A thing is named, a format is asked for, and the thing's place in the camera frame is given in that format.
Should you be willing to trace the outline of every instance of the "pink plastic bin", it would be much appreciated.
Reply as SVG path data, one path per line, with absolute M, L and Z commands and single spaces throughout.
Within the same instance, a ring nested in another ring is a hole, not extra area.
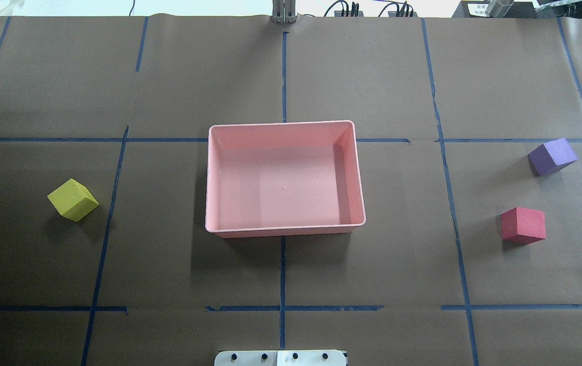
M 222 238 L 326 234 L 364 223 L 351 121 L 209 129 L 207 231 Z

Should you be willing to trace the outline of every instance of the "purple cube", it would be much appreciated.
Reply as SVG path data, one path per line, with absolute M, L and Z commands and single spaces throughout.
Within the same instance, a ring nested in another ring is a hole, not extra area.
M 554 173 L 577 160 L 577 156 L 567 139 L 558 139 L 541 144 L 528 154 L 537 175 Z

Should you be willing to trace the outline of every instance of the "red cube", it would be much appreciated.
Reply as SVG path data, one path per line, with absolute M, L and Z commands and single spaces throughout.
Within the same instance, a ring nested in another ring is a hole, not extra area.
M 544 211 L 515 207 L 501 215 L 501 239 L 530 244 L 546 239 Z

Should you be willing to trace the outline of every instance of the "white bracket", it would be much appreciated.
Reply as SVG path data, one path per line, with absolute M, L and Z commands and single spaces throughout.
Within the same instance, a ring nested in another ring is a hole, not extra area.
M 272 0 L 273 23 L 295 23 L 295 0 Z
M 339 350 L 223 351 L 214 366 L 347 366 Z

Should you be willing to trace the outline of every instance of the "yellow cube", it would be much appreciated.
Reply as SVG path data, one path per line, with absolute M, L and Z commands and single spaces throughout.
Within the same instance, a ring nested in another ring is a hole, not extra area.
M 81 218 L 99 206 L 89 190 L 73 179 L 56 188 L 54 192 L 47 195 L 47 198 L 60 215 L 73 222 L 79 222 Z

